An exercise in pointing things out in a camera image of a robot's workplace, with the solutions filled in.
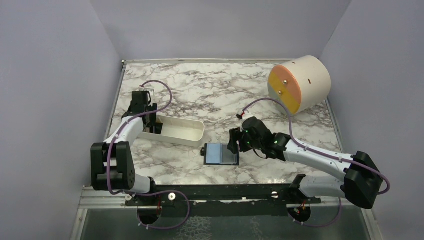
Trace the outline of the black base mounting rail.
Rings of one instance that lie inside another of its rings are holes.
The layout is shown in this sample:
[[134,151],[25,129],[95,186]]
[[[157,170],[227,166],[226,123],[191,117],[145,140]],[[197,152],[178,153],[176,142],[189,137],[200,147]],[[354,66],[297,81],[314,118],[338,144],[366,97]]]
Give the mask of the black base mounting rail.
[[164,218],[288,216],[287,207],[320,204],[306,198],[295,187],[277,184],[157,185],[159,196],[134,196],[127,207],[144,215]]

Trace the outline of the white plastic tray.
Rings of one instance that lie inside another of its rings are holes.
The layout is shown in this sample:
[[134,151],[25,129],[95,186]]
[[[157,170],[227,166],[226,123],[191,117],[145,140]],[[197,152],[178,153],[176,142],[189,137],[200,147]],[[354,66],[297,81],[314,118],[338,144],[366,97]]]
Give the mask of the white plastic tray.
[[143,131],[137,138],[188,147],[201,146],[205,132],[202,121],[157,115],[156,123],[162,124],[160,134]]

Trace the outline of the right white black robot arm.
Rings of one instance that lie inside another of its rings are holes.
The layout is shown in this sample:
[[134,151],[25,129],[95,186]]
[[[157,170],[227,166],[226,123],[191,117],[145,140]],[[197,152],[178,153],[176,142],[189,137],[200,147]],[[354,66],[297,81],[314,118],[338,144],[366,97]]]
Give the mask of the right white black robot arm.
[[359,208],[372,209],[384,181],[367,153],[349,155],[309,146],[291,135],[272,133],[256,117],[229,130],[227,148],[233,154],[260,151],[265,159],[298,163],[326,173],[324,177],[301,176],[293,182],[288,196],[296,204],[307,198],[335,197],[347,199]]

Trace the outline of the aluminium table frame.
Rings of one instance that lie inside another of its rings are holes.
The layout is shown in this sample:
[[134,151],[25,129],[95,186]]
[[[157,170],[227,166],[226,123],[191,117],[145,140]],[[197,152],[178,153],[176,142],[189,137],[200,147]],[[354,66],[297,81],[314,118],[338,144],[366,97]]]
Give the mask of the aluminium table frame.
[[299,177],[327,173],[289,161],[264,158],[261,151],[239,152],[239,165],[204,165],[206,143],[228,145],[229,131],[248,118],[261,120],[272,133],[291,135],[315,148],[345,152],[327,102],[295,115],[271,97],[268,77],[275,61],[218,61],[125,64],[104,136],[109,138],[128,110],[132,92],[149,91],[157,115],[201,121],[199,147],[136,138],[131,145],[135,173],[154,180],[149,194],[94,190],[92,181],[81,196],[72,233],[75,240],[369,240],[376,233],[364,209],[345,198],[314,197],[319,204],[287,207],[287,216],[161,217],[126,206],[134,196],[159,196],[158,185],[289,184]]

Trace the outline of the black card holder blue sleeves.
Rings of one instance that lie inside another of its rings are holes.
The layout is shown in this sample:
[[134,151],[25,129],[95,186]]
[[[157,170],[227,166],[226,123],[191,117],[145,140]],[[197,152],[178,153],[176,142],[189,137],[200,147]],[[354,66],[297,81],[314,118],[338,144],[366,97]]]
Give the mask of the black card holder blue sleeves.
[[200,150],[204,165],[211,166],[239,166],[240,155],[233,154],[227,149],[227,144],[206,143]]

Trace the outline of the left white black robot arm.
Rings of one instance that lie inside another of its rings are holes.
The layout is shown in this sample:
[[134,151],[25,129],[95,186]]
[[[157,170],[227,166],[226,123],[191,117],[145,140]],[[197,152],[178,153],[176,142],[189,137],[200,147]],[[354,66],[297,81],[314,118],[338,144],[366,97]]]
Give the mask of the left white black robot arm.
[[133,91],[128,110],[121,118],[118,129],[103,142],[90,148],[91,185],[96,191],[114,194],[128,191],[138,193],[144,205],[157,200],[154,180],[136,174],[131,145],[141,133],[159,135],[163,124],[157,122],[158,105],[152,103],[147,90]]

